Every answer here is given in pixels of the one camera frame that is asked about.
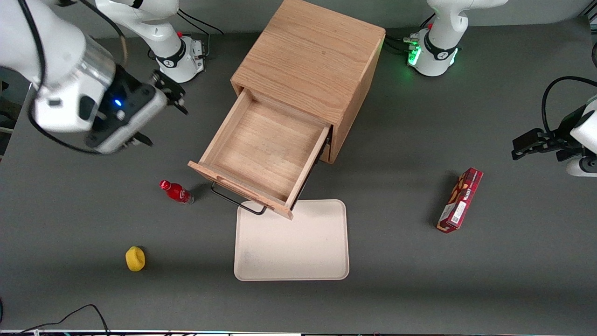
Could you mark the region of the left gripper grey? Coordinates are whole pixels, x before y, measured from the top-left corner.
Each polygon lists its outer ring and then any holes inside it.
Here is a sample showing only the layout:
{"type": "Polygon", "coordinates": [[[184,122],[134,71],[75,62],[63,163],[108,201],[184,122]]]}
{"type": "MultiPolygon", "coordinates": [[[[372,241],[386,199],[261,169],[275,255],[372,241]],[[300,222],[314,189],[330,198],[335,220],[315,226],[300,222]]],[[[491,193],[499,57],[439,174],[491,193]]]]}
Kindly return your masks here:
{"type": "MultiPolygon", "coordinates": [[[[541,128],[533,128],[523,135],[518,136],[512,141],[512,159],[514,161],[536,153],[549,153],[558,151],[559,145],[556,144],[548,134],[541,128]]],[[[578,157],[567,162],[566,172],[571,176],[596,178],[597,177],[597,158],[596,157],[578,157]]]]}

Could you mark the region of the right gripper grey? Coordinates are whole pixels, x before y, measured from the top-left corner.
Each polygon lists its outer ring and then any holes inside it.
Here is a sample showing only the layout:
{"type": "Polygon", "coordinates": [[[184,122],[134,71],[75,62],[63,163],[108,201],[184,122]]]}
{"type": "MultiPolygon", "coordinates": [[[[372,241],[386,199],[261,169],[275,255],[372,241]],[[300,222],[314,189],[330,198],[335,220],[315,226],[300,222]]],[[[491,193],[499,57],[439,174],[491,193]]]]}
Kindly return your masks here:
{"type": "Polygon", "coordinates": [[[104,98],[98,109],[85,144],[101,154],[112,154],[122,147],[145,145],[151,139],[140,130],[167,106],[174,106],[184,115],[186,91],[160,70],[152,73],[152,88],[140,88],[127,98],[104,98]]]}

